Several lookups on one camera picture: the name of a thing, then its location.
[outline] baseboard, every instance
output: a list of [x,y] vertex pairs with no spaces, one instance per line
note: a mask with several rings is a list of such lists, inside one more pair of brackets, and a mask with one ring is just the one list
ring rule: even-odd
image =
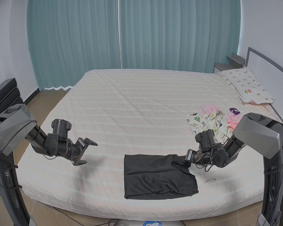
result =
[[25,105],[27,105],[37,94],[39,94],[39,88],[37,88],[25,101]]

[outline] mattress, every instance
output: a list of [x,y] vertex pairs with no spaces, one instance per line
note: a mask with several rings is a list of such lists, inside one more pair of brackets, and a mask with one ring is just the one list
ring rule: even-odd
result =
[[47,160],[29,145],[17,169],[19,183],[32,199],[79,214],[102,218],[173,221],[212,217],[263,199],[263,157],[245,147],[225,168],[206,173],[191,166],[199,193],[167,200],[124,198],[124,155],[185,155],[198,149],[186,115],[204,104],[275,119],[268,104],[243,103],[218,74],[146,70],[92,70],[50,112],[42,129],[52,132],[55,118],[72,123],[69,138],[88,137],[82,160]]

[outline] pink fabric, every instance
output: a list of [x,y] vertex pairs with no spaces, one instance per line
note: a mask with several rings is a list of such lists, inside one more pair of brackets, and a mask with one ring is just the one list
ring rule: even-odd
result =
[[213,104],[206,104],[206,105],[203,105],[201,106],[202,108],[202,111],[205,113],[205,114],[211,114],[212,112],[214,112],[216,109],[217,110],[220,110],[217,106],[213,105]]
[[[219,109],[217,106],[213,104],[203,105],[201,106],[201,109],[205,114],[211,114],[216,109],[221,111],[221,109]],[[242,114],[235,115],[234,113],[226,113],[226,116],[227,116],[227,122],[230,124],[229,128],[231,130],[235,129],[235,127],[238,125],[239,121],[243,117]]]

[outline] wall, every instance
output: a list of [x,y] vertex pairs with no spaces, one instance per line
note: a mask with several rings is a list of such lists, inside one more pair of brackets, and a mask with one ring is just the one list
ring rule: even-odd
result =
[[0,83],[15,78],[25,100],[37,88],[27,41],[27,0],[0,0]]
[[238,55],[252,47],[283,66],[283,1],[241,0],[241,8]]

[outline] gray nightstand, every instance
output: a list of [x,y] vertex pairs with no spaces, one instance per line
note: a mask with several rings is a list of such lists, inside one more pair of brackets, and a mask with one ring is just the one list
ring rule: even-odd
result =
[[235,68],[242,68],[243,64],[245,64],[245,59],[235,53],[232,53],[231,56],[227,56],[227,58],[229,59],[230,64],[215,63],[213,73]]

